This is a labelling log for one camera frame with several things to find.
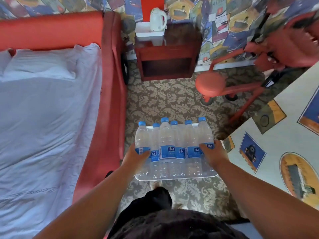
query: nightstand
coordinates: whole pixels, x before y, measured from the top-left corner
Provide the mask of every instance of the nightstand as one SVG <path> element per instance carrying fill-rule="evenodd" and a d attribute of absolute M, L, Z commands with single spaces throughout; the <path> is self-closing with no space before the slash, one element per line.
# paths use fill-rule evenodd
<path fill-rule="evenodd" d="M 201 33 L 191 23 L 167 25 L 164 36 L 135 36 L 141 80 L 191 77 L 201 44 Z"/>

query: electric kettle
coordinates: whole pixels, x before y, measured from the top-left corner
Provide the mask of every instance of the electric kettle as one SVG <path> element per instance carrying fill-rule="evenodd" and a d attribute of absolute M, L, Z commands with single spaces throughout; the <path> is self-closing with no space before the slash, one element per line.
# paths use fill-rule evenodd
<path fill-rule="evenodd" d="M 158 7 L 153 8 L 150 16 L 150 28 L 152 31 L 158 32 L 166 29 L 167 15 Z"/>

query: carpet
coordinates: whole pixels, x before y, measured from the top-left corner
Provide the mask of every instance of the carpet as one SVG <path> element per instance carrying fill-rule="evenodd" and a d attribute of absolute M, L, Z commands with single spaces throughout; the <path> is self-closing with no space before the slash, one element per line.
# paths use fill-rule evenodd
<path fill-rule="evenodd" d="M 198 117 L 204 116 L 215 138 L 224 139 L 303 73 L 302 70 L 295 70 L 286 74 L 277 84 L 266 89 L 236 124 L 230 125 L 229 115 L 245 104 L 251 97 L 251 92 L 238 93 L 236 101 L 228 101 L 224 96 L 219 96 L 214 98 L 213 104 L 203 106 L 199 101 L 201 95 L 195 88 L 198 73 L 186 79 L 142 82 L 135 61 L 129 62 L 129 71 L 125 152 L 134 142 L 139 121 L 146 121 L 146 125 L 152 125 L 154 122 L 160 122 L 162 117 L 183 123 L 187 119 L 197 122 Z M 228 77 L 227 86 L 264 80 L 263 74 L 254 66 L 222 69 L 218 72 Z M 166 180 L 163 181 L 163 187 L 170 192 L 173 203 L 181 203 L 191 210 L 216 215 L 222 220 L 234 220 L 239 217 L 237 205 L 219 176 Z M 131 181 L 118 212 L 125 209 L 132 200 L 144 196 L 149 190 L 148 182 L 136 179 Z"/>

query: white duvet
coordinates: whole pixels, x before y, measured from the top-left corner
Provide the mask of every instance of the white duvet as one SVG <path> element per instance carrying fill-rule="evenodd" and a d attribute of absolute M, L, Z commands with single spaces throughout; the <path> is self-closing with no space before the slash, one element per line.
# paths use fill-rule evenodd
<path fill-rule="evenodd" d="M 96 44 L 81 52 L 73 81 L 0 82 L 0 238 L 32 238 L 71 205 L 101 85 Z"/>

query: blue bottle label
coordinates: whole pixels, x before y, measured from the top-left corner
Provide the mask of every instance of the blue bottle label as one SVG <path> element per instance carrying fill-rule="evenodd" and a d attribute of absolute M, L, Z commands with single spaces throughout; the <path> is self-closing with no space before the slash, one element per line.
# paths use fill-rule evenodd
<path fill-rule="evenodd" d="M 200 158 L 199 147 L 185 148 L 185 158 Z"/>
<path fill-rule="evenodd" d="M 159 147 L 159 159 L 162 158 L 176 158 L 175 146 L 167 145 Z"/>
<path fill-rule="evenodd" d="M 205 142 L 204 144 L 206 144 L 206 147 L 213 149 L 215 147 L 215 144 L 213 142 Z M 203 151 L 201 149 L 199 149 L 200 154 L 204 154 Z"/>
<path fill-rule="evenodd" d="M 176 158 L 185 158 L 184 148 L 175 147 Z"/>
<path fill-rule="evenodd" d="M 135 151 L 137 152 L 137 154 L 141 155 L 147 151 L 150 151 L 151 149 L 148 147 L 142 147 L 142 148 L 136 148 Z"/>
<path fill-rule="evenodd" d="M 156 162 L 159 160 L 159 151 L 158 150 L 151 151 L 151 160 L 152 160 L 152 162 Z"/>

